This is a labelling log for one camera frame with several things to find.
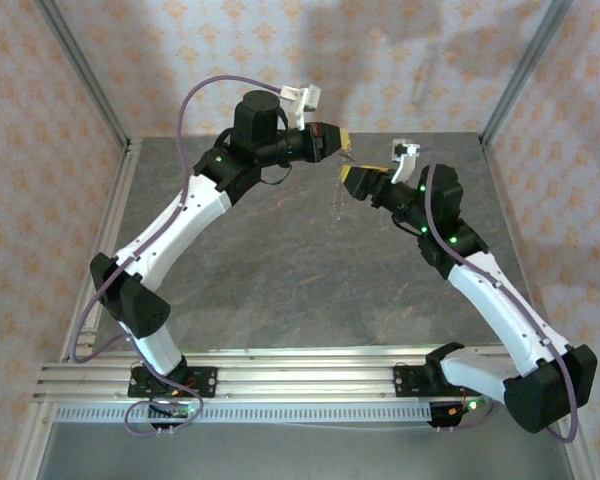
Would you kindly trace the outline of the grey metal lower panel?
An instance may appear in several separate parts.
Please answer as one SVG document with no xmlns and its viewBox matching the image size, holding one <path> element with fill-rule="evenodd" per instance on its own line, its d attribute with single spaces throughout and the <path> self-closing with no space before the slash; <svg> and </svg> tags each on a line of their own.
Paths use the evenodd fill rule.
<svg viewBox="0 0 600 480">
<path fill-rule="evenodd" d="M 39 480 L 573 480 L 565 448 L 504 415 L 469 430 L 199 424 L 134 438 L 57 424 Z"/>
</svg>

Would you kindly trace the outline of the aluminium table side rail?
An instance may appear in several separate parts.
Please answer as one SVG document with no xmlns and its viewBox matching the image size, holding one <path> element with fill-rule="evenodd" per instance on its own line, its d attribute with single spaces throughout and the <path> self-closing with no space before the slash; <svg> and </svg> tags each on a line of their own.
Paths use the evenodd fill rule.
<svg viewBox="0 0 600 480">
<path fill-rule="evenodd" d="M 110 256 L 115 251 L 120 225 L 122 223 L 134 173 L 141 153 L 142 143 L 142 138 L 132 138 L 127 150 L 121 158 L 119 169 L 108 197 L 108 203 L 100 222 L 98 235 L 87 262 L 90 262 L 99 252 L 104 252 Z M 69 361 L 72 335 L 79 324 L 78 320 L 80 315 L 94 294 L 95 290 L 90 270 L 86 269 L 86 274 L 84 275 L 83 282 L 79 289 L 71 321 L 59 356 L 59 361 L 61 363 Z M 79 355 L 87 355 L 92 350 L 101 314 L 102 306 L 97 303 L 86 317 L 85 323 L 78 335 L 76 351 Z"/>
</svg>

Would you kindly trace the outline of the aluminium frame post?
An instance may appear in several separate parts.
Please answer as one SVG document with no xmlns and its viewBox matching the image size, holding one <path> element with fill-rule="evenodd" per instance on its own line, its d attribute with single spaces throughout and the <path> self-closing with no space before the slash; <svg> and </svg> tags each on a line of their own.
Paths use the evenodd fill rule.
<svg viewBox="0 0 600 480">
<path fill-rule="evenodd" d="M 130 139 L 126 135 L 121 121 L 108 100 L 104 88 L 91 68 L 83 49 L 80 47 L 79 42 L 64 18 L 57 1 L 33 0 L 33 3 L 56 38 L 64 56 L 73 68 L 115 143 L 121 151 L 126 151 L 130 144 Z"/>
<path fill-rule="evenodd" d="M 549 7 L 524 50 L 506 88 L 479 136 L 483 149 L 486 149 L 494 141 L 527 81 L 534 73 L 556 32 L 562 25 L 573 2 L 574 0 L 551 0 Z"/>
</svg>

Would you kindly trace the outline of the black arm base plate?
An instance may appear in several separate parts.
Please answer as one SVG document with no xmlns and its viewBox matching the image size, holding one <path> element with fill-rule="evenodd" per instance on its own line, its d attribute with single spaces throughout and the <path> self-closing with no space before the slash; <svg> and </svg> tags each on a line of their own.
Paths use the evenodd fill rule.
<svg viewBox="0 0 600 480">
<path fill-rule="evenodd" d="M 440 371 L 429 364 L 407 365 L 398 363 L 393 367 L 393 385 L 397 397 L 433 398 L 480 396 L 480 393 L 449 383 Z"/>
<path fill-rule="evenodd" d="M 198 393 L 202 398 L 214 398 L 217 385 L 218 369 L 209 366 L 185 366 L 168 379 L 177 382 Z M 131 369 L 128 384 L 129 398 L 187 398 L 191 394 L 180 388 L 165 384 L 153 376 L 144 366 Z"/>
</svg>

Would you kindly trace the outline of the aluminium rail beam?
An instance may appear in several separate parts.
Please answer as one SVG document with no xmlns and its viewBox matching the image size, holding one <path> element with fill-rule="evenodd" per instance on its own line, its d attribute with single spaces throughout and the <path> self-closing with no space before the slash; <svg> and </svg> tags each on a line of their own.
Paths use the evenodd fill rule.
<svg viewBox="0 0 600 480">
<path fill-rule="evenodd" d="M 215 403 L 396 402 L 393 367 L 421 365 L 435 348 L 225 349 L 194 353 L 187 362 L 218 369 Z M 85 364 L 45 364 L 33 398 L 48 402 L 127 402 L 134 363 L 134 354 L 112 352 Z"/>
</svg>

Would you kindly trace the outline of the aluminium frame leg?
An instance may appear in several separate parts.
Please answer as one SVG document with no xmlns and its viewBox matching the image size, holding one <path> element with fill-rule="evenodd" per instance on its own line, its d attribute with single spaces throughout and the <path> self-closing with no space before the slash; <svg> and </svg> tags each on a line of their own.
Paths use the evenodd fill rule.
<svg viewBox="0 0 600 480">
<path fill-rule="evenodd" d="M 7 480 L 36 480 L 56 413 L 50 402 L 33 402 L 25 416 Z"/>
<path fill-rule="evenodd" d="M 574 480 L 600 480 L 600 455 L 595 445 L 596 416 L 589 405 L 578 409 L 575 439 L 564 444 Z"/>
</svg>

